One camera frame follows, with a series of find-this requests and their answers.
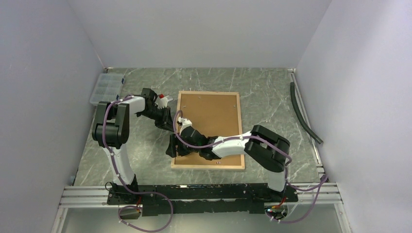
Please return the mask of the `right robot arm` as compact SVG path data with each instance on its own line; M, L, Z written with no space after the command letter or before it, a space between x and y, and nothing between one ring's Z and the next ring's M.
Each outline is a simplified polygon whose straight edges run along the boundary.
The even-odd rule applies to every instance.
M268 172L269 199L280 201L286 195L286 166L292 160L289 148L290 142L286 138L261 125L229 137L206 137L187 126L179 134L170 135L166 154L175 158L195 152L210 161L237 154L248 155Z

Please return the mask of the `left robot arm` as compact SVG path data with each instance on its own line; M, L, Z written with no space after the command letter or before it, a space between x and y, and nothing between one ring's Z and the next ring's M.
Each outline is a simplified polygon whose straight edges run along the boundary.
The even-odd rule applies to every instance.
M154 121L162 130L173 131L171 109L173 98L158 95L150 88L142 89L139 95L127 95L115 101L101 101L97 105L92 125L92 138L106 153L113 172L112 189L120 198L132 204L139 198L137 178L127 154L130 135L130 119L144 116Z

